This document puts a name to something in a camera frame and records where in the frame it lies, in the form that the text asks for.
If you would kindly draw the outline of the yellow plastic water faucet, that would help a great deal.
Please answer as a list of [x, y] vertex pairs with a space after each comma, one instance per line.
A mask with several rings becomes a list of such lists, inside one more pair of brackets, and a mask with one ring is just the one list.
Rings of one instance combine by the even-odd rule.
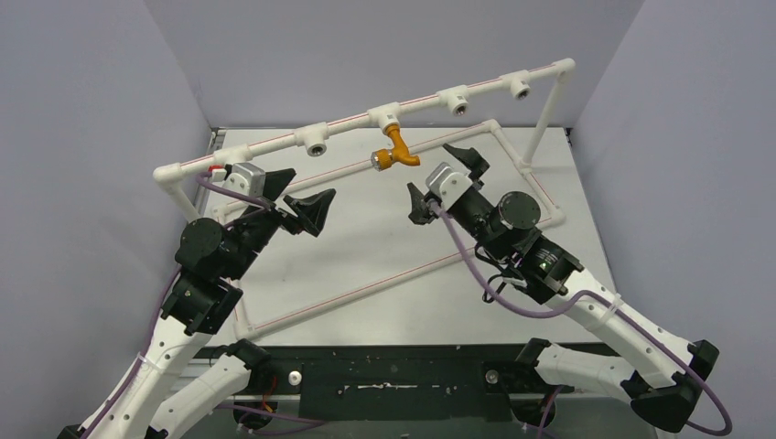
[[393, 147], [372, 152], [371, 164], [377, 171], [384, 171], [396, 164], [404, 166], [420, 166], [421, 160], [417, 155], [412, 155], [401, 135], [400, 125], [397, 123], [387, 125], [383, 133], [390, 139]]

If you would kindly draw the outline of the white PVC pipe frame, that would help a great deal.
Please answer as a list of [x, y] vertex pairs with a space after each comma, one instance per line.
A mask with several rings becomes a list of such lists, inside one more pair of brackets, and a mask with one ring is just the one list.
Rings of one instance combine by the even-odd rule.
[[[250, 162], [294, 166], [290, 196], [333, 188], [337, 194], [318, 238], [285, 238], [241, 280], [244, 291], [232, 316], [236, 337], [272, 346], [476, 344], [506, 315], [485, 306], [447, 230], [416, 226], [408, 217], [408, 183], [421, 183], [444, 158], [443, 144], [473, 146], [490, 162], [485, 191], [525, 189], [537, 198], [543, 229], [570, 232], [586, 209], [566, 214], [566, 183], [579, 190], [569, 147], [549, 121], [574, 71], [572, 59], [457, 86], [407, 102], [392, 102], [330, 123], [280, 134], [240, 130], [235, 145], [185, 163], [158, 167], [153, 177], [187, 220], [227, 220], [243, 202], [209, 196], [198, 207], [183, 183], [211, 166]], [[519, 93], [533, 82], [553, 86], [534, 128], [505, 128], [489, 119], [467, 128], [408, 128], [409, 150], [419, 166], [373, 169], [367, 154], [385, 146], [383, 119], [440, 107], [452, 95]]]

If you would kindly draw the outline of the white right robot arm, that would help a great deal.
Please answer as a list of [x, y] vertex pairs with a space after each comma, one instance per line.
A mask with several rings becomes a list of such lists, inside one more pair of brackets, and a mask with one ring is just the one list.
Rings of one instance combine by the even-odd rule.
[[505, 284], [536, 302], [534, 311], [510, 305], [515, 314], [566, 316], [611, 349], [602, 356], [534, 338], [517, 358], [517, 383], [528, 391], [546, 385], [606, 395], [666, 432], [688, 426], [700, 397], [709, 393], [706, 381], [718, 349], [669, 332], [606, 288], [577, 257], [543, 234], [539, 204], [529, 194], [511, 191], [488, 201], [481, 177], [489, 164], [477, 150], [448, 145], [447, 152], [462, 169], [441, 163], [425, 189], [410, 185], [410, 220], [416, 225], [443, 220], [456, 244], [467, 233], [475, 248], [465, 263], [493, 301], [504, 304], [505, 298], [478, 272], [477, 260], [496, 267]]

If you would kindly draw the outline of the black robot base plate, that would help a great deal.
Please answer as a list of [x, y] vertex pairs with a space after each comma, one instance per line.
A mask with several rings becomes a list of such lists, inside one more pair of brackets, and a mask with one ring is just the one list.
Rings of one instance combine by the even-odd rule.
[[509, 397], [552, 392], [517, 361], [521, 344], [270, 347], [271, 361], [238, 401], [295, 402], [304, 418], [328, 421], [508, 422]]

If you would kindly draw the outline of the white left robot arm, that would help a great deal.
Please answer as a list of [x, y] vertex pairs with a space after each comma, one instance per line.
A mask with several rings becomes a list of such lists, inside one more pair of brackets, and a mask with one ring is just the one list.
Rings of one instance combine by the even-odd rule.
[[270, 354], [246, 338], [226, 346], [215, 365], [172, 393], [189, 362], [216, 335], [243, 297], [235, 286], [278, 230], [317, 237], [337, 192], [284, 195], [292, 168], [269, 173], [248, 163], [197, 174], [203, 187], [248, 203], [225, 224], [196, 217], [182, 231], [177, 270], [149, 325], [145, 346], [100, 408], [61, 438], [179, 438], [233, 394], [270, 383]]

